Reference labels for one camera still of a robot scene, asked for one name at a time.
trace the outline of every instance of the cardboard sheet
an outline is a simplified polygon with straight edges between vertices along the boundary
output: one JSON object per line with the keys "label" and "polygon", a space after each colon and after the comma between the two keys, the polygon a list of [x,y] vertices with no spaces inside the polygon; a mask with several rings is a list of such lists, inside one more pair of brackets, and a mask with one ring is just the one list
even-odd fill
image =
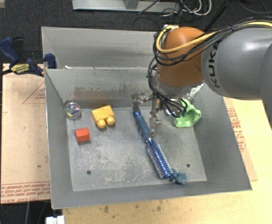
{"label": "cardboard sheet", "polygon": [[[232,99],[227,110],[250,181],[256,181]],[[3,76],[1,204],[50,199],[44,78]]]}

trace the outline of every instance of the metal stand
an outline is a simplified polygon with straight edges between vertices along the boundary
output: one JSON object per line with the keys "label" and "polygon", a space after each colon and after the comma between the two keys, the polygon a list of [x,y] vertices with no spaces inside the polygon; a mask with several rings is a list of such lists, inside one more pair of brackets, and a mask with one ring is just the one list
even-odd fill
{"label": "metal stand", "polygon": [[[73,0],[73,10],[104,10],[140,12],[150,6],[155,0]],[[175,2],[156,2],[146,12],[161,13],[165,9],[175,9]]]}

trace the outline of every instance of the blue clamp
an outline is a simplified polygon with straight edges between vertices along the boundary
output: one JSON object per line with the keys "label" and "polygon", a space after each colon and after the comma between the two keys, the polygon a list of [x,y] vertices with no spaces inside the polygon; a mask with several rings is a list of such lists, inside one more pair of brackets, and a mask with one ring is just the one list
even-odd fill
{"label": "blue clamp", "polygon": [[[41,77],[43,76],[43,69],[35,64],[31,58],[28,58],[26,63],[19,63],[20,59],[12,47],[12,39],[10,36],[4,38],[0,42],[0,50],[6,57],[10,59],[11,63],[9,65],[9,69],[15,74],[33,74]],[[52,53],[46,54],[42,61],[46,61],[48,63],[46,68],[57,68],[56,59]]]}

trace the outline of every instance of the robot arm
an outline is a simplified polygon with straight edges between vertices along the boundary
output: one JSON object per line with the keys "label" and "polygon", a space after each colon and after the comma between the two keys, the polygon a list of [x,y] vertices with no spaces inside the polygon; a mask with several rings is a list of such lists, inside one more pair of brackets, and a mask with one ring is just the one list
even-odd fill
{"label": "robot arm", "polygon": [[[272,127],[272,21],[246,20],[207,33],[167,26],[155,36],[148,82],[153,92],[151,114],[184,114],[184,98],[206,83],[224,97],[263,100]],[[151,122],[151,130],[156,127]]]}

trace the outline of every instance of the gray metal tray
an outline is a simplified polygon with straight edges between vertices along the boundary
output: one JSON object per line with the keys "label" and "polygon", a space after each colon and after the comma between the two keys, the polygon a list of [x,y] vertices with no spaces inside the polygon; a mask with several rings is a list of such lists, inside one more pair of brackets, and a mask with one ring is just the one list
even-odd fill
{"label": "gray metal tray", "polygon": [[[145,68],[46,70],[51,201],[53,209],[126,203],[251,189],[223,98],[207,86],[192,101],[202,118],[176,128],[163,113],[160,143],[186,185],[160,180],[132,116],[131,95],[150,93]],[[64,115],[76,101],[80,119]],[[91,110],[111,105],[116,123],[99,130]],[[147,106],[141,107],[146,120]],[[78,144],[74,130],[87,127],[91,140]]]}

